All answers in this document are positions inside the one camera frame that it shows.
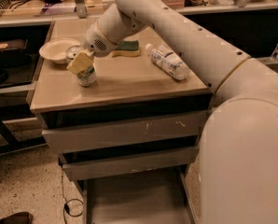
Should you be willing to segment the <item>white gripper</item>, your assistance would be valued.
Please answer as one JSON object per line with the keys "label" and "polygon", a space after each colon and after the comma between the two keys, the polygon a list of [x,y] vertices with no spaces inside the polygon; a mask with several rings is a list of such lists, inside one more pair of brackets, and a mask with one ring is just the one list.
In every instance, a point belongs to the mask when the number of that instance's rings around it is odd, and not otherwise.
{"label": "white gripper", "polygon": [[94,55],[104,57],[111,53],[126,37],[135,35],[146,26],[143,7],[111,5],[87,30],[83,47],[66,69],[77,75],[93,65]]}

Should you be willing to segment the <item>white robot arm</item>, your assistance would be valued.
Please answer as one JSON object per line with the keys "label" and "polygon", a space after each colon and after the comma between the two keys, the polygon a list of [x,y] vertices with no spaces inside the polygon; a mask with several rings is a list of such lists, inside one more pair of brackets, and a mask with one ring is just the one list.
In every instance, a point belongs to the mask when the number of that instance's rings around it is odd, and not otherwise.
{"label": "white robot arm", "polygon": [[103,57],[146,26],[214,95],[199,141],[202,224],[278,224],[278,74],[161,0],[115,0],[85,47]]}

